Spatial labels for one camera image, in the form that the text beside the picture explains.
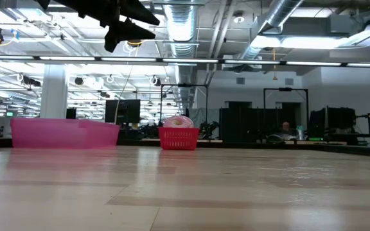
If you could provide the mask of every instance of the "black frame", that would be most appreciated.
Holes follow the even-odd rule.
[[[280,92],[305,91],[306,94],[306,129],[309,129],[309,90],[308,89],[293,89],[290,87],[280,88],[264,88],[263,89],[263,124],[266,124],[266,111],[267,111],[267,90],[277,90]]]
[[[171,87],[205,87],[206,89],[206,111],[205,111],[205,122],[208,124],[208,87],[209,85],[205,84],[187,84],[187,83],[180,83],[180,84],[161,84],[161,107],[159,109],[159,123],[162,123],[162,101],[163,101],[163,94],[164,94],[164,87],[171,86]]]

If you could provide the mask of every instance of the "pink frosted donut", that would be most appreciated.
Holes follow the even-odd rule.
[[[193,128],[193,122],[186,116],[175,115],[167,118],[164,128]]]

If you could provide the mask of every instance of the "computer monitor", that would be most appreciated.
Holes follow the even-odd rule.
[[[107,100],[105,104],[105,122],[115,123],[115,111],[118,100]],[[141,100],[123,99],[119,101],[116,124],[139,123],[141,120]]]

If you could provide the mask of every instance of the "person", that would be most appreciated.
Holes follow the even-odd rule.
[[[283,135],[296,135],[296,130],[295,129],[291,129],[289,123],[285,121],[282,124],[281,133]]]

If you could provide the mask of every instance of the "pink plastic bin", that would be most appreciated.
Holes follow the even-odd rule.
[[[104,148],[116,146],[119,126],[79,119],[12,118],[14,148]]]

